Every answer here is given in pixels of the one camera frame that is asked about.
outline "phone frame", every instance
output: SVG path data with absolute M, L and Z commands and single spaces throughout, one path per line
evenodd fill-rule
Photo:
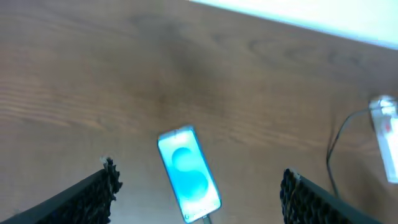
M 193 136 L 195 137 L 195 141 L 196 141 L 196 143 L 197 143 L 197 145 L 198 145 L 200 154 L 201 154 L 201 156 L 202 156 L 202 158 L 203 158 L 203 162 L 205 163 L 206 168 L 208 169 L 208 172 L 209 172 L 211 181 L 213 181 L 213 183 L 214 183 L 214 186 L 215 186 L 215 189 L 216 189 L 216 192 L 217 192 L 217 196 L 218 196 L 218 199 L 219 199 L 219 201 L 220 201 L 219 207 L 216 208 L 216 209 L 214 209 L 214 210 L 212 210 L 212 211 L 210 211 L 210 212 L 207 213 L 206 215 L 208 215 L 208 214 L 210 214 L 211 212 L 214 212 L 214 211 L 217 211 L 218 209 L 220 209 L 223 203 L 222 203 L 222 201 L 221 201 L 221 195 L 220 195 L 220 191 L 218 190 L 218 186 L 217 186 L 216 180 L 214 179 L 213 174 L 211 173 L 210 166 L 208 165 L 207 159 L 206 159 L 206 157 L 205 157 L 205 154 L 203 153 L 203 151 L 202 151 L 202 149 L 201 149 L 201 144 L 199 143 L 198 136 L 197 136 L 197 134 L 196 134 L 195 129 L 193 128 L 193 126 L 192 126 L 192 125 L 186 125 L 186 126 L 182 126 L 181 128 L 174 129 L 174 130 L 171 130 L 171 131 L 167 131 L 166 133 L 160 134 L 159 137 L 157 138 L 157 142 L 158 142 L 157 148 L 158 148 L 159 156 L 160 156 L 160 158 L 162 159 L 164 169 L 165 169 L 165 171 L 166 171 L 167 177 L 169 178 L 170 185 L 172 186 L 173 193 L 174 193 L 174 197 L 175 197 L 175 200 L 176 200 L 177 203 L 178 203 L 178 207 L 180 208 L 180 213 L 181 213 L 182 219 L 184 220 L 185 223 L 193 223 L 193 222 L 197 221 L 198 219 L 200 219 L 201 217 L 198 217 L 197 219 L 194 219 L 194 220 L 192 220 L 192 221 L 190 221 L 190 222 L 187 222 L 187 220 L 185 219 L 184 214 L 183 214 L 183 212 L 182 212 L 181 203 L 180 203 L 180 201 L 179 201 L 179 199 L 178 199 L 178 197 L 177 197 L 177 193 L 176 193 L 176 191 L 175 191 L 175 189 L 174 189 L 172 180 L 171 180 L 171 178 L 170 178 L 170 176 L 169 176 L 169 172 L 168 172 L 168 170 L 167 170 L 166 164 L 165 164 L 165 162 L 164 162 L 164 160 L 163 160 L 162 153 L 160 152 L 160 148 L 159 148 L 159 141 L 160 141 L 160 140 L 169 138 L 169 137 L 171 137 L 171 136 L 176 135 L 177 133 L 181 133 L 181 132 L 184 132 L 184 131 L 192 131 L 192 132 L 193 132 Z

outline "phone screen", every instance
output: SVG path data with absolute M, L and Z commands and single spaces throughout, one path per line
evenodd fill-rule
M 187 223 L 221 207 L 217 186 L 192 126 L 161 135 L 158 147 Z

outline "wooden table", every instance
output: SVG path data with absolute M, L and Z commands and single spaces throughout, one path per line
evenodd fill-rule
M 0 1 L 0 220 L 111 156 L 113 223 L 183 223 L 157 136 L 193 124 L 220 188 L 213 223 L 282 223 L 293 167 L 331 191 L 333 129 L 398 95 L 398 52 L 183 0 Z M 332 158 L 343 198 L 395 223 L 369 117 Z

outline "wood grain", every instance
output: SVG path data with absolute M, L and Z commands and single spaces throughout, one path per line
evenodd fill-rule
M 394 50 L 187 1 L 1 1 L 0 220 L 110 155 L 125 183 L 114 223 L 182 223 L 156 139 L 189 123 L 223 198 L 213 222 L 282 223 L 283 169 L 330 190 L 332 129 L 370 97 L 398 95 L 397 62 Z M 394 222 L 398 190 L 368 117 L 332 165 L 349 203 Z

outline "white power strip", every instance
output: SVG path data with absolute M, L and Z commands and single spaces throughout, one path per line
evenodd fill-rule
M 387 180 L 398 184 L 398 114 L 391 96 L 380 96 L 369 104 L 374 130 L 379 142 Z

